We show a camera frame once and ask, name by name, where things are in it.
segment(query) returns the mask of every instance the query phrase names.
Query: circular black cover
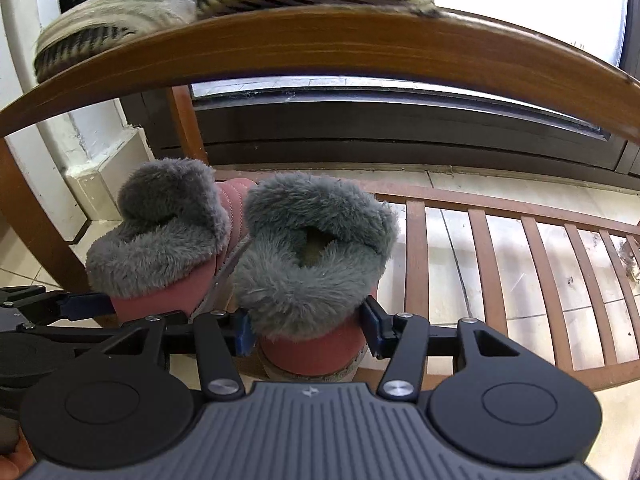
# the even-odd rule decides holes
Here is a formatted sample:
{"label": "circular black cover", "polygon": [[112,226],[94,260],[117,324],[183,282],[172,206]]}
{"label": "circular black cover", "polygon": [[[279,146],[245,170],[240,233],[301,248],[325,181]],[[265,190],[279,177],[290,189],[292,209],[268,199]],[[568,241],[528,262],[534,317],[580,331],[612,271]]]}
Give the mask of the circular black cover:
{"label": "circular black cover", "polygon": [[539,468],[585,458],[601,423],[595,396],[546,364],[550,372],[494,359],[433,391],[428,417],[436,430],[463,452],[501,466]]}
{"label": "circular black cover", "polygon": [[0,385],[25,388],[76,357],[70,345],[31,334],[0,332]]}
{"label": "circular black cover", "polygon": [[20,423],[52,462],[109,469],[146,460],[176,442],[193,417],[180,380],[143,358],[78,359],[25,395]]}

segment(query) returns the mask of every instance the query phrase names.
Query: wooden shoe rack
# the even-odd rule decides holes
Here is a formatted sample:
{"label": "wooden shoe rack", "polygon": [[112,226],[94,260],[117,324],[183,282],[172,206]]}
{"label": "wooden shoe rack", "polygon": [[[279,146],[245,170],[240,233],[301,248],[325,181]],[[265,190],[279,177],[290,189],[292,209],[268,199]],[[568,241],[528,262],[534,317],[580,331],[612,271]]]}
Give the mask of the wooden shoe rack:
{"label": "wooden shoe rack", "polygon": [[[0,111],[0,137],[57,114],[153,88],[167,88],[185,155],[206,160],[191,107],[190,82],[244,76],[334,74],[449,84],[529,102],[640,143],[640,83],[594,57],[542,34],[464,12],[438,16],[371,7],[297,7],[246,12],[154,34],[89,59]],[[239,176],[216,173],[221,180]],[[259,180],[264,174],[242,174]],[[406,204],[404,309],[428,317],[425,206],[468,213],[486,322],[507,333],[506,312],[486,216],[518,219],[526,233],[552,336],[556,365],[593,390],[640,378],[640,360],[618,363],[593,266],[578,230],[598,233],[607,248],[640,348],[640,315],[611,235],[628,240],[640,263],[640,227],[558,208],[461,192],[362,182],[380,200]],[[82,263],[31,192],[7,144],[0,142],[0,212],[63,287],[87,290]],[[538,224],[562,226],[587,285],[605,365],[574,371],[558,288]],[[251,359],[247,373],[259,373]],[[361,369],[376,383],[382,373]],[[432,387],[443,376],[426,376]]]}

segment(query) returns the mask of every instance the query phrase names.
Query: screw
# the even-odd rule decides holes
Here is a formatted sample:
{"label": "screw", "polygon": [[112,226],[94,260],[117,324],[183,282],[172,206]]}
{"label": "screw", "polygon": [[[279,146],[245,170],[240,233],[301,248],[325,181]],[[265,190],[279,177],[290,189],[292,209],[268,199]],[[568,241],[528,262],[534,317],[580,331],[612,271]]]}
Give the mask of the screw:
{"label": "screw", "polygon": [[211,381],[207,388],[212,394],[231,395],[240,390],[240,384],[233,379],[216,379]]}
{"label": "screw", "polygon": [[406,397],[414,392],[414,387],[407,381],[387,381],[382,389],[392,397]]}

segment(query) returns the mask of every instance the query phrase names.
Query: baseboard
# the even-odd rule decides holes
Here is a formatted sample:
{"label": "baseboard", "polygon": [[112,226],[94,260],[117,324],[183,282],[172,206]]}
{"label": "baseboard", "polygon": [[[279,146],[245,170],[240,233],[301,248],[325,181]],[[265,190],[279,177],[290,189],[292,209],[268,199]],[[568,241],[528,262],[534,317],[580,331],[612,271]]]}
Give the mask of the baseboard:
{"label": "baseboard", "polygon": [[90,220],[121,220],[116,205],[118,192],[129,175],[152,157],[144,130],[130,128],[124,140],[103,160],[69,168],[65,180]]}

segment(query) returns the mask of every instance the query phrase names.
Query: wooden leg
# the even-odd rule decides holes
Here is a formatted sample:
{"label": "wooden leg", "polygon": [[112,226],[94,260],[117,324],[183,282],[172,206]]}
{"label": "wooden leg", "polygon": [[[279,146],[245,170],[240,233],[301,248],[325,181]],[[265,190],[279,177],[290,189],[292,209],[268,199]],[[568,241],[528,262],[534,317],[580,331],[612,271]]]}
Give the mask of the wooden leg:
{"label": "wooden leg", "polygon": [[62,288],[89,291],[84,265],[40,206],[4,139],[0,141],[0,212]]}
{"label": "wooden leg", "polygon": [[189,87],[174,86],[167,88],[166,96],[184,155],[189,158],[197,158],[208,164],[209,159],[202,143],[202,135],[200,134],[196,112],[191,102]]}

